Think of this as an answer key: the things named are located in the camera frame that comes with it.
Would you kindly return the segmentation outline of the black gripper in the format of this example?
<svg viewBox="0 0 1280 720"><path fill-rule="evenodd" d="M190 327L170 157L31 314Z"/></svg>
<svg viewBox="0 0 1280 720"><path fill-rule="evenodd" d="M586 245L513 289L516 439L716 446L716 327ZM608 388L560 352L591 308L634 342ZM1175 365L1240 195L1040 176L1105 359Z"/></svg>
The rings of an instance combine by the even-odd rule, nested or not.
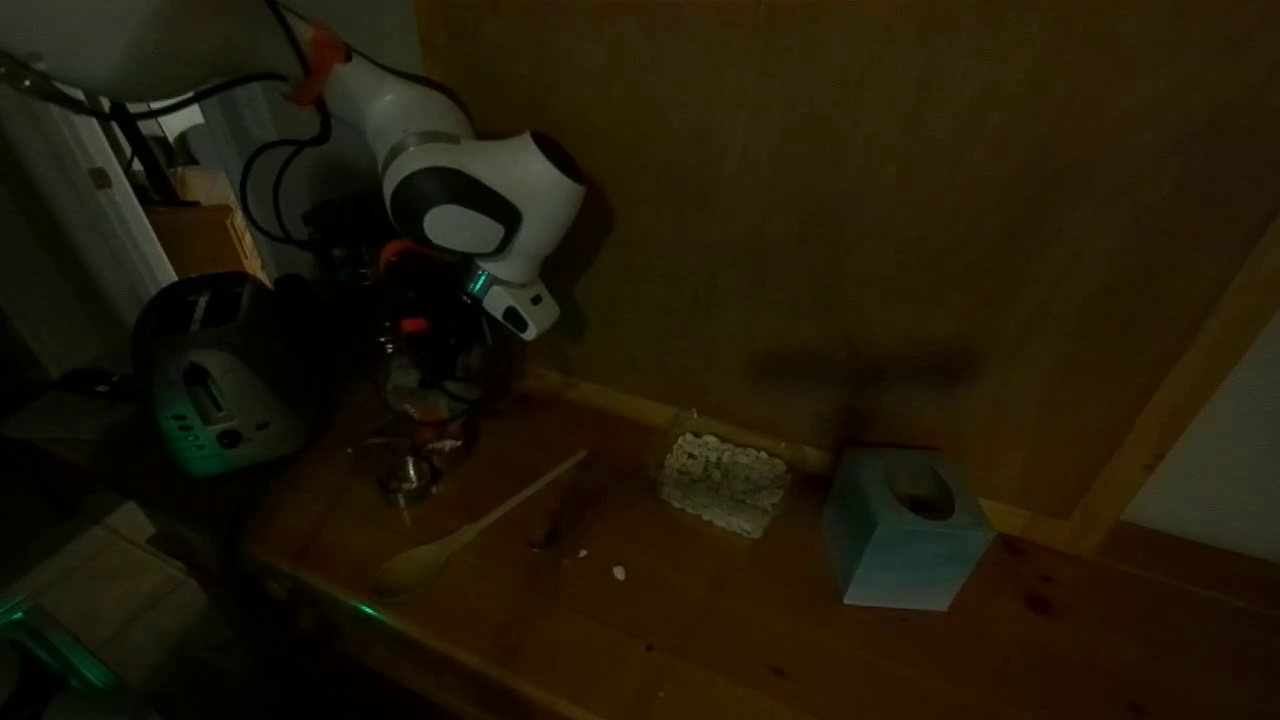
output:
<svg viewBox="0 0 1280 720"><path fill-rule="evenodd" d="M417 368L420 388L448 401L491 401L503 368L491 318L464 296L464 264L410 234L378 252L378 303L394 352Z"/></svg>

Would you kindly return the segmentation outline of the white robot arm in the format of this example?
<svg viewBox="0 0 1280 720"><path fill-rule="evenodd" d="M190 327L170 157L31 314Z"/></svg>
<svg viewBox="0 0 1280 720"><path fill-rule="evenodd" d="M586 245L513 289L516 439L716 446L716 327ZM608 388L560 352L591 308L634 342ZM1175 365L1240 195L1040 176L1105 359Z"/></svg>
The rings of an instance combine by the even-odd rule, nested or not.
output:
<svg viewBox="0 0 1280 720"><path fill-rule="evenodd" d="M394 227L464 261L455 296L469 308L523 342L560 322L545 264L569 240L590 178L551 134L482 134L452 88L319 27L307 30L304 88L364 141Z"/></svg>

